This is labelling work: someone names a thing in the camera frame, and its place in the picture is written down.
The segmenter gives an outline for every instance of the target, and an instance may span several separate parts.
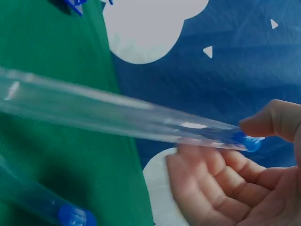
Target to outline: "palm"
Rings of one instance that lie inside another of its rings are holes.
[[[265,169],[232,150],[183,145],[167,166],[191,225],[289,225],[299,209],[298,168]]]

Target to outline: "blue plastic piece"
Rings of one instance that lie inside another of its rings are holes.
[[[256,152],[261,146],[261,137],[250,137],[240,131],[233,135],[232,140],[246,147],[247,152]]]
[[[83,15],[82,4],[87,0],[65,0],[68,5],[80,16]]]
[[[97,224],[92,212],[71,205],[60,208],[58,219],[62,226],[96,226]]]

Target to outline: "test tube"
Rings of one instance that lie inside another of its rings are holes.
[[[263,138],[142,100],[0,68],[0,111],[82,129],[255,152]]]
[[[31,180],[0,156],[0,198],[60,226],[96,226],[92,212],[81,209]]]

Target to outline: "finger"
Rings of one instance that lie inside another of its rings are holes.
[[[190,225],[233,226],[235,223],[215,211],[198,188],[189,165],[179,154],[166,157],[167,170],[174,200]]]
[[[242,120],[240,127],[253,137],[279,136],[293,142],[300,124],[301,105],[273,100],[255,116]]]
[[[227,197],[215,178],[208,172],[207,166],[211,172],[218,172],[225,166],[220,153],[215,148],[192,145],[180,145],[178,153],[189,163],[190,170],[198,181],[199,189],[212,207],[235,222],[243,220],[251,210],[250,207]]]
[[[210,151],[208,148],[201,148],[200,150],[207,162],[209,173],[215,178],[226,196],[254,207],[269,193],[269,190],[264,187],[248,183],[232,166],[227,166],[221,152]],[[246,162],[247,158],[243,157],[241,160]],[[246,177],[254,177],[252,174],[255,175],[256,172],[251,171],[249,175],[246,174]]]
[[[198,184],[200,190],[213,208],[229,217],[234,222],[238,223],[242,221],[251,211],[251,208],[248,205],[239,202],[236,199],[227,197],[210,173],[207,173]]]
[[[285,168],[268,168],[246,158],[242,153],[232,150],[221,150],[226,164],[232,167],[246,182],[273,190]]]

